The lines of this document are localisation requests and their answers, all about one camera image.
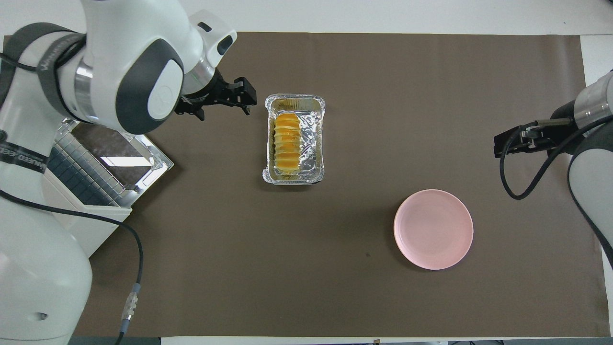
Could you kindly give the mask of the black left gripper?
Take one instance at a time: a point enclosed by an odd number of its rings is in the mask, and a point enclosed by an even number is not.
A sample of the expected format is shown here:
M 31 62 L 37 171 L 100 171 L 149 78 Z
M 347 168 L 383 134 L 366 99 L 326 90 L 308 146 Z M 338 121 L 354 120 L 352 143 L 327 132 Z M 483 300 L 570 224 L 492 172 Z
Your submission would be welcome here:
M 197 92 L 182 95 L 177 105 L 175 113 L 178 115 L 189 114 L 199 120 L 205 120 L 202 108 L 208 105 L 225 105 L 241 108 L 245 115 L 251 114 L 251 107 L 258 104 L 258 96 L 255 88 L 245 78 L 239 77 L 234 80 L 234 96 L 236 102 L 232 101 L 230 92 L 227 89 L 228 82 L 224 80 L 221 72 L 215 70 L 212 80 Z

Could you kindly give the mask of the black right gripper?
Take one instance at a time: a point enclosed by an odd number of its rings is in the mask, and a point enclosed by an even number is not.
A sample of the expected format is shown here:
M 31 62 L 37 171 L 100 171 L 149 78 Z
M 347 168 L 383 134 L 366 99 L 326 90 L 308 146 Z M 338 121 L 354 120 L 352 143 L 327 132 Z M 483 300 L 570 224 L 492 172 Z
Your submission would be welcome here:
M 566 125 L 545 126 L 540 123 L 543 120 L 536 120 L 536 125 L 532 131 L 540 133 L 538 139 L 535 139 L 533 148 L 529 148 L 527 143 L 522 141 L 521 132 L 523 126 L 516 126 L 500 133 L 493 137 L 493 155 L 496 159 L 500 159 L 508 154 L 526 152 L 534 153 L 537 151 L 546 150 L 550 155 L 552 151 L 560 146 L 573 133 L 578 131 L 578 126 L 574 120 L 575 101 L 569 101 L 567 104 L 556 109 L 550 116 L 550 120 L 567 119 L 570 121 Z

